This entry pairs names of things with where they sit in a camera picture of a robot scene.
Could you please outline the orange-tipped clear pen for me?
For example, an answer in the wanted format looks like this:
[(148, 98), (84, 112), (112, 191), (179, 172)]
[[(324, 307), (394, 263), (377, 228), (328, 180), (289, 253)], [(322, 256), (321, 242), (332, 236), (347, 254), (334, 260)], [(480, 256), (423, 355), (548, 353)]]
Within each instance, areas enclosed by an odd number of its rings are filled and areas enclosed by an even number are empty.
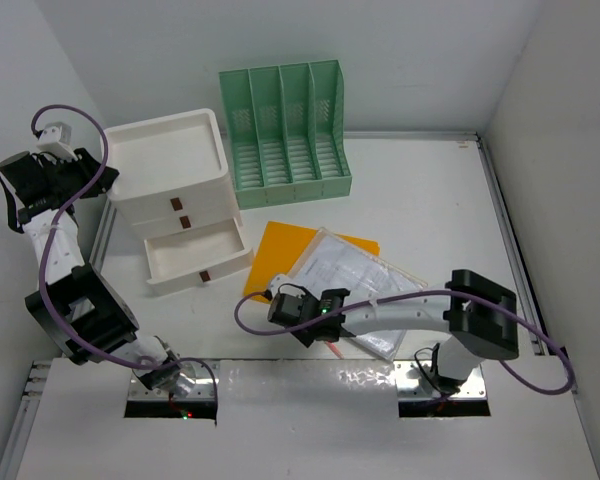
[(341, 353), (341, 351), (335, 346), (335, 344), (331, 343), (331, 342), (326, 342), (327, 347), (329, 348), (329, 350), (339, 359), (343, 359), (344, 356)]

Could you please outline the orange paper folder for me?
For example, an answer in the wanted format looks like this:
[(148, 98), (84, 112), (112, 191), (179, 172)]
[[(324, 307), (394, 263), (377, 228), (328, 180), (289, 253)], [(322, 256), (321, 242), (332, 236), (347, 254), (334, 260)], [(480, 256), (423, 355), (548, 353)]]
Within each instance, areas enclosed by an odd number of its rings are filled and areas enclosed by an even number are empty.
[(287, 274), (316, 234), (316, 229), (269, 221), (254, 257), (243, 295), (263, 291), (274, 275)]

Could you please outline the clear mesh document pouch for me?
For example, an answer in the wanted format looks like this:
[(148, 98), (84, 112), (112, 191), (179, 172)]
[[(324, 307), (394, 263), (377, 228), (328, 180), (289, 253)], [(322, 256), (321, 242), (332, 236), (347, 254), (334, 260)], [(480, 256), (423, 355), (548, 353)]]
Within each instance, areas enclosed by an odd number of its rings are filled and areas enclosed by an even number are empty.
[(324, 290), (345, 288), (352, 302), (427, 287), (426, 282), (324, 228), (311, 239), (288, 277), (316, 297)]

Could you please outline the white plastic drawer unit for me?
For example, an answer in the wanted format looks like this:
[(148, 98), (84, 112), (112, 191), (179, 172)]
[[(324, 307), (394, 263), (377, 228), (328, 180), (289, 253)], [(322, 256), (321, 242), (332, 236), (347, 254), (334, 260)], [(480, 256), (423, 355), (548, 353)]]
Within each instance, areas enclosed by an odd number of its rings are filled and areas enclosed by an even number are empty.
[(108, 197), (145, 247), (158, 295), (251, 266), (254, 253), (215, 113), (208, 109), (106, 129)]

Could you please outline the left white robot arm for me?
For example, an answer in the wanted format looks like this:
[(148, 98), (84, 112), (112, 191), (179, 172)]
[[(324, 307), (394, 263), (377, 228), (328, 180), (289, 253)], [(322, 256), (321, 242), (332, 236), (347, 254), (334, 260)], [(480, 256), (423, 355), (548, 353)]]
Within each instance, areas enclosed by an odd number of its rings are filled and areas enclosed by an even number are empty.
[(84, 341), (136, 364), (134, 374), (145, 388), (174, 393), (181, 373), (175, 354), (161, 339), (139, 334), (129, 307), (84, 260), (74, 210), (57, 212), (80, 189), (88, 198), (107, 192), (119, 174), (101, 167), (84, 148), (75, 155), (61, 160), (51, 153), (24, 151), (0, 162), (8, 226), (29, 238), (38, 262), (46, 267), (46, 286), (26, 297), (26, 309), (74, 364), (102, 359), (58, 326), (49, 305)]

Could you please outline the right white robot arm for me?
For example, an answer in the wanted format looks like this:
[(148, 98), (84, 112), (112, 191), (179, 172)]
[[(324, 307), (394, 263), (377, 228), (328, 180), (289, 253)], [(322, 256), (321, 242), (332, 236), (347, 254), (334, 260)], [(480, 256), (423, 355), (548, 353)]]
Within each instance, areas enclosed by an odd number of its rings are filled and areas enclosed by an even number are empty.
[(519, 356), (517, 327), (507, 317), (516, 312), (517, 300), (512, 291), (470, 270), (454, 270), (445, 288), (450, 296), (425, 292), (392, 302), (371, 298), (356, 308), (346, 288), (315, 296), (278, 275), (270, 281), (265, 298), (271, 302), (268, 321), (289, 329), (306, 347), (381, 331), (447, 334), (444, 342), (431, 348), (430, 365), (419, 370), (432, 390), (451, 396), (483, 361)]

